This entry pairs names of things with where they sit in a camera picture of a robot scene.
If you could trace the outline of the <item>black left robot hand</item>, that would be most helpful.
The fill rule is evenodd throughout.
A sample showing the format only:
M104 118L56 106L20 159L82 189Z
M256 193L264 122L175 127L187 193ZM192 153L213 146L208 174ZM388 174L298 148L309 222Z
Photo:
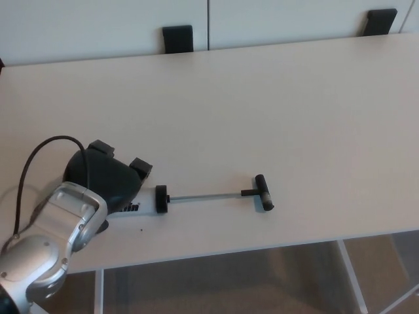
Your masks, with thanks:
M89 174L85 173L82 153L76 152L63 175L64 182L81 185L101 196L109 214L123 210L132 202L153 168L139 158L124 164L114 158L114 151L107 143L95 140L85 150Z

